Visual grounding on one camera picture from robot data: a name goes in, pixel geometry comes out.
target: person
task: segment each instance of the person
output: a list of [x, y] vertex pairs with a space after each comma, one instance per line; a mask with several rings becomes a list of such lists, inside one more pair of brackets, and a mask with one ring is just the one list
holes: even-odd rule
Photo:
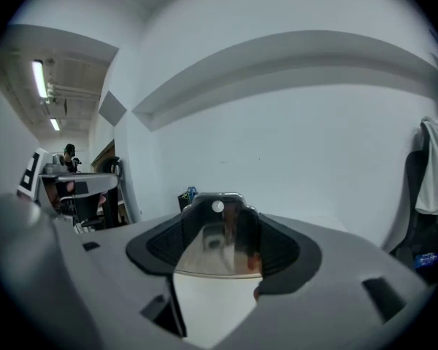
[[75, 149], [73, 144], [67, 144], [64, 150], [65, 165], [69, 172], [77, 172], [76, 162], [72, 159], [75, 154]]

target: shelf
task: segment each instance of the shelf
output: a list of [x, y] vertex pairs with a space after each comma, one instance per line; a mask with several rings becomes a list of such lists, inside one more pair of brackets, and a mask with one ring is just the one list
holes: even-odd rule
[[219, 104], [327, 84], [396, 88], [431, 97], [438, 69], [400, 47], [339, 31], [295, 31], [234, 45], [189, 66], [133, 109], [155, 131]]

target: towel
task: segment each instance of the towel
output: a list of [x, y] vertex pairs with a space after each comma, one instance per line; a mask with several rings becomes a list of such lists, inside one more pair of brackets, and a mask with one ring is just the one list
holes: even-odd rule
[[430, 135], [429, 162], [415, 210], [421, 214], [438, 215], [438, 118], [424, 117], [422, 123]]

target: blue object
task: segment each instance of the blue object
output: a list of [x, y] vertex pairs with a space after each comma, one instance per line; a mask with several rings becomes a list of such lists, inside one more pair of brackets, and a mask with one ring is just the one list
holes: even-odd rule
[[427, 253], [421, 254], [415, 257], [414, 266], [417, 270], [418, 268], [428, 267], [438, 263], [438, 253]]
[[187, 194], [188, 194], [188, 201], [191, 203], [193, 201], [193, 198], [197, 194], [196, 188], [195, 187], [188, 187]]

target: fluorescent light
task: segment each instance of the fluorescent light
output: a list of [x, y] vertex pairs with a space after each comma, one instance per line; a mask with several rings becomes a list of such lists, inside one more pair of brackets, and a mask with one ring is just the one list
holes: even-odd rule
[[37, 92], [39, 92], [39, 96], [47, 98], [47, 90], [45, 89], [44, 69], [42, 68], [42, 61], [32, 61], [32, 71], [34, 73], [34, 80], [36, 81]]
[[53, 118], [51, 118], [50, 122], [52, 123], [52, 126], [55, 128], [56, 131], [60, 131], [60, 127], [58, 127], [57, 120], [54, 120]]

